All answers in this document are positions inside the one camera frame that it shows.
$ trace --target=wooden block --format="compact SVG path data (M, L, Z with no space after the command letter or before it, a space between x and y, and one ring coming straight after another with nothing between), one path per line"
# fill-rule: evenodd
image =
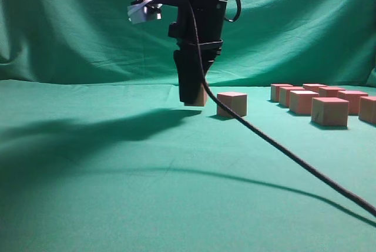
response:
M217 94L217 98L240 117L247 116L247 94L240 92L221 92ZM223 117L232 117L220 106L217 106L217 115Z
M357 90L340 90L337 95L338 98L345 99L349 102L349 115L359 115L360 97L362 96L368 96L368 93L359 92Z
M362 96L360 98L359 120L376 125L376 96Z
M311 120L321 126L347 126L348 107L341 98L312 98Z
M193 104L184 103L184 105L185 106L203 107L203 106L205 106L206 102L207 102L207 93L206 93L203 85L201 85L200 92L199 92L199 95L197 96L196 101Z
M305 83L305 84L303 84L304 89L311 90L311 91L317 92L317 93L318 93L319 88L323 88L325 86L327 86L327 85L322 85L320 83Z
M311 115L312 98L318 93L311 90L292 90L290 92L290 111L299 115Z
M318 94L322 98L336 98L338 91L345 90L338 86L322 86L318 88Z
M274 102L280 101L280 87L282 86L292 86L288 83L273 83L270 88L270 100Z
M290 91L292 90L304 90L302 86L282 86L280 87L280 104L288 107L290 103Z

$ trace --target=green backdrop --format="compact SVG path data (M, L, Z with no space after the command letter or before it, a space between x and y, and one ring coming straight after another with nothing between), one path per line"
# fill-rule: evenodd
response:
M1 0L0 79L176 84L176 10L131 25L132 0ZM271 82L376 85L376 0L242 0L226 23L217 86ZM227 14L236 11L229 1Z

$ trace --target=green tablecloth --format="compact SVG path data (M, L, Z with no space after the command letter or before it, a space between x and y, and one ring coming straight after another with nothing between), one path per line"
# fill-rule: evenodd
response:
M375 126L322 129L269 88L213 88L229 90L248 93L248 121L376 204ZM12 80L0 98L0 251L375 251L375 218L211 100Z

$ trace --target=row of blocks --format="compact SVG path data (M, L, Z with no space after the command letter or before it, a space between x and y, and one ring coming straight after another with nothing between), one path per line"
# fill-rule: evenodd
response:
M272 84L271 100L323 126L347 126L348 115L376 124L376 96L321 84Z

